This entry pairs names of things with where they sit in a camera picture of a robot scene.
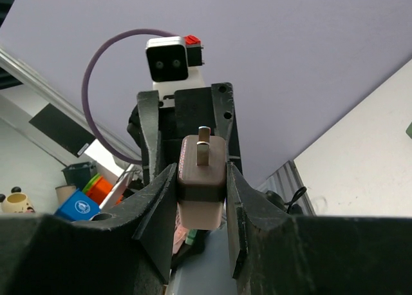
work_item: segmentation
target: brown power adapter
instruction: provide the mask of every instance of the brown power adapter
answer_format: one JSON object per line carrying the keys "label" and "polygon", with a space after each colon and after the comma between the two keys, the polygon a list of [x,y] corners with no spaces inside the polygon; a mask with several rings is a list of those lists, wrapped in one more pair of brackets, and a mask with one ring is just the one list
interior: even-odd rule
{"label": "brown power adapter", "polygon": [[226,197],[226,142],[199,128],[182,142],[178,166],[178,208],[182,226],[215,229]]}

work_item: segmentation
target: cartoon mug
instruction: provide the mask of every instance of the cartoon mug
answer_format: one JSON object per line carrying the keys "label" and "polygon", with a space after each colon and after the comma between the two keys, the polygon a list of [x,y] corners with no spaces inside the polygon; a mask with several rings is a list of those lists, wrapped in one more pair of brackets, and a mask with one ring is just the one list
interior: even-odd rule
{"label": "cartoon mug", "polygon": [[12,189],[12,194],[0,194],[1,209],[4,213],[34,213],[33,205],[19,187]]}

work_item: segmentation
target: green object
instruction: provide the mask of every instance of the green object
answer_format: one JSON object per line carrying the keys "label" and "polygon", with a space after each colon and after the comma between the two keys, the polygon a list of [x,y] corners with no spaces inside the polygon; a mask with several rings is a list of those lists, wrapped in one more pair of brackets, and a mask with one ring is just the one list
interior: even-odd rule
{"label": "green object", "polygon": [[83,188],[83,190],[82,190],[83,193],[86,194],[86,193],[90,190],[91,186],[92,186],[93,184],[95,184],[96,181],[97,181],[99,178],[100,178],[100,174],[99,174],[99,173],[97,173],[95,176],[93,176],[93,178],[90,179],[90,181],[88,182],[88,184],[86,184],[86,186]]}
{"label": "green object", "polygon": [[407,127],[406,134],[412,138],[412,123]]}
{"label": "green object", "polygon": [[191,229],[188,233],[187,233],[187,237],[185,240],[185,243],[187,245],[193,245],[194,240],[196,239],[196,233],[198,232],[197,229]]}

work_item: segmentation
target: black mouse ear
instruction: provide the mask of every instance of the black mouse ear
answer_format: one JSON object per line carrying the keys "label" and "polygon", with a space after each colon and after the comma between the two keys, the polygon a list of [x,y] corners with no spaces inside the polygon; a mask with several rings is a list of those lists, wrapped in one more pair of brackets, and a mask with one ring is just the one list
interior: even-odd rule
{"label": "black mouse ear", "polygon": [[21,192],[21,188],[20,188],[20,187],[14,187],[14,188],[12,189],[12,193],[18,193],[18,192]]}

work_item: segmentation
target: mug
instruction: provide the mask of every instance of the mug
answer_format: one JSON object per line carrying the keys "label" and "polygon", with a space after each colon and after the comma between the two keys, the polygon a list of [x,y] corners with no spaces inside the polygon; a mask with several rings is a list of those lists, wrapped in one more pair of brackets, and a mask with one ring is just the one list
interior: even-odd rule
{"label": "mug", "polygon": [[59,205],[63,204],[75,191],[76,186],[72,185],[56,187],[56,194]]}
{"label": "mug", "polygon": [[1,202],[4,213],[34,213],[33,205],[24,193],[12,193]]}

